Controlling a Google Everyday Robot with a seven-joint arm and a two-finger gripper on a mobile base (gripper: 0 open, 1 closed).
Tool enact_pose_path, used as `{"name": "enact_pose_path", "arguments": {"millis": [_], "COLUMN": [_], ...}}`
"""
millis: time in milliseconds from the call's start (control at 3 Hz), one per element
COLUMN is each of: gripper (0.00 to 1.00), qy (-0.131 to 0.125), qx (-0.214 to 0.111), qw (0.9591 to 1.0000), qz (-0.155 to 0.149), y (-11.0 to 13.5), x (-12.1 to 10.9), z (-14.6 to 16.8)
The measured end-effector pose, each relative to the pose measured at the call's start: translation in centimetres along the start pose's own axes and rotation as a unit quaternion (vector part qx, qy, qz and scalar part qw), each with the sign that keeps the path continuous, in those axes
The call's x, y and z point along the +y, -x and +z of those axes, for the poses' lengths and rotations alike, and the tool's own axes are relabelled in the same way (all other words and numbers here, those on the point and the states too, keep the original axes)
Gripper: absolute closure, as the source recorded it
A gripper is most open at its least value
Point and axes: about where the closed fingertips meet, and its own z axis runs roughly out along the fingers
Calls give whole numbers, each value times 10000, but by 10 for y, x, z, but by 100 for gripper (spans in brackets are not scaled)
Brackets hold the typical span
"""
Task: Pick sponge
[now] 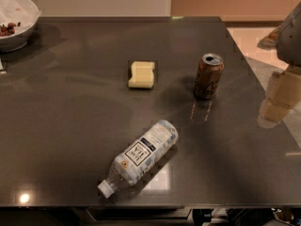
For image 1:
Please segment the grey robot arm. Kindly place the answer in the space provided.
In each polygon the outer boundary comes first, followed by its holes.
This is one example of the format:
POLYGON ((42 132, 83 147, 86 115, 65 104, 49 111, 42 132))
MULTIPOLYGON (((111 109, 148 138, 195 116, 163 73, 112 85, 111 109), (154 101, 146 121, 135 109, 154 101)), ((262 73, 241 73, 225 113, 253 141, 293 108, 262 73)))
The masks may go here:
POLYGON ((280 25, 276 48, 288 67, 269 78, 257 119, 263 128, 279 124, 301 101, 301 2, 280 25))

